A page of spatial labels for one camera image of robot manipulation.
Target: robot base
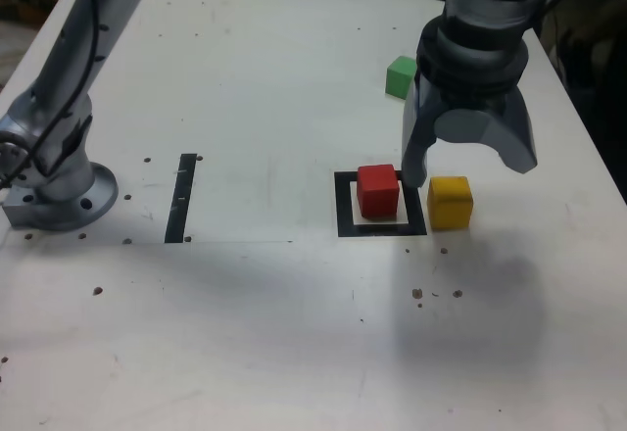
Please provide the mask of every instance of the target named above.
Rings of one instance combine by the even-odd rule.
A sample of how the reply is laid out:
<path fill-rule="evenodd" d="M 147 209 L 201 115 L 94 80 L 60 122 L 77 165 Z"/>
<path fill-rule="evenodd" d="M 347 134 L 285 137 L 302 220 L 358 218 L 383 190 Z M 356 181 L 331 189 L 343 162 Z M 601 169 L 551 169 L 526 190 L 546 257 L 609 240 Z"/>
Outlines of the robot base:
<path fill-rule="evenodd" d="M 103 216 L 118 197 L 118 184 L 108 168 L 93 163 L 91 167 L 95 175 L 91 187 L 61 203 L 42 201 L 33 190 L 14 186 L 3 204 L 11 225 L 40 230 L 75 230 Z"/>

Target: wooden block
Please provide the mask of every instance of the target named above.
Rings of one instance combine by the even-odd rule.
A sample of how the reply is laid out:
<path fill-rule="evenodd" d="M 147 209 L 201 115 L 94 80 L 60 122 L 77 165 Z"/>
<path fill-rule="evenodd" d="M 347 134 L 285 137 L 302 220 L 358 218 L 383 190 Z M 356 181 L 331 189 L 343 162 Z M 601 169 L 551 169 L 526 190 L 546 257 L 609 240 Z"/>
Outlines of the wooden block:
<path fill-rule="evenodd" d="M 358 168 L 357 197 L 364 218 L 394 218 L 399 206 L 399 193 L 394 166 Z"/>
<path fill-rule="evenodd" d="M 465 176 L 431 178 L 427 208 L 433 230 L 468 228 L 473 204 Z"/>

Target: white table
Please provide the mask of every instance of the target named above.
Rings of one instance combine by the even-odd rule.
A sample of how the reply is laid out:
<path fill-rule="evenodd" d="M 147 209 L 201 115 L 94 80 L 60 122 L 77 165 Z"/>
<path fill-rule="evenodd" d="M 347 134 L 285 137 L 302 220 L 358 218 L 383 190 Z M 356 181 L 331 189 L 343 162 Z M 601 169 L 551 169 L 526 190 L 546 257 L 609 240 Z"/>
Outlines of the white table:
<path fill-rule="evenodd" d="M 385 70 L 442 7 L 143 0 L 91 90 L 115 206 L 29 241 L 0 217 L 0 428 L 627 429 L 627 211 L 533 34 L 538 167 L 438 143 L 430 175 L 469 178 L 469 231 L 337 237 L 333 172 L 400 165 Z M 193 240 L 165 245 L 183 153 L 204 157 Z"/>

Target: red cube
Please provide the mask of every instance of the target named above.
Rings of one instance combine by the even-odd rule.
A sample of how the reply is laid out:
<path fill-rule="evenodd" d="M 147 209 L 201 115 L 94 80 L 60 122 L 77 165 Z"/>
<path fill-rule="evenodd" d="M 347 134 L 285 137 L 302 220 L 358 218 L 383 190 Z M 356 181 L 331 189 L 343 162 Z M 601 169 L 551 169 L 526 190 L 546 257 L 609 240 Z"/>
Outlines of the red cube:
<path fill-rule="evenodd" d="M 357 170 L 357 198 L 364 218 L 394 218 L 399 206 L 399 181 L 394 166 Z"/>

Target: yellow cube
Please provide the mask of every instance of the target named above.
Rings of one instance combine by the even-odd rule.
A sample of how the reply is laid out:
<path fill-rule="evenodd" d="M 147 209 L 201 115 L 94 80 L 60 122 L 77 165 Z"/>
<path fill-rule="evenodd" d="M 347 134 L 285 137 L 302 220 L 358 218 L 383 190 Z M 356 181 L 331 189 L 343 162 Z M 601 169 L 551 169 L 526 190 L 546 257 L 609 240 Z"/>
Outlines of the yellow cube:
<path fill-rule="evenodd" d="M 427 208 L 433 230 L 468 228 L 472 206 L 472 193 L 465 176 L 431 178 Z"/>

